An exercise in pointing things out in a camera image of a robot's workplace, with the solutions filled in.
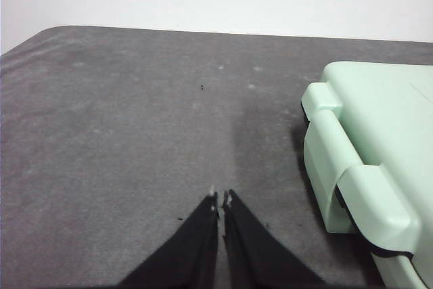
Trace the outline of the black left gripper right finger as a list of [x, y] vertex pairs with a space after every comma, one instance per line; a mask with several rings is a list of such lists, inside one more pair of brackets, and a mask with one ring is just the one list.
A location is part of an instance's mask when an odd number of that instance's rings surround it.
[[233, 191], [224, 193], [232, 288], [320, 288], [327, 283], [278, 242]]

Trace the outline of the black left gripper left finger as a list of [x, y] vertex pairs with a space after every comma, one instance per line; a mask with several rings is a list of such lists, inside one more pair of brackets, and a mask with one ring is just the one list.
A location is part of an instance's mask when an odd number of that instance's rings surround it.
[[217, 194], [204, 197], [180, 228], [120, 283], [121, 288], [213, 288]]

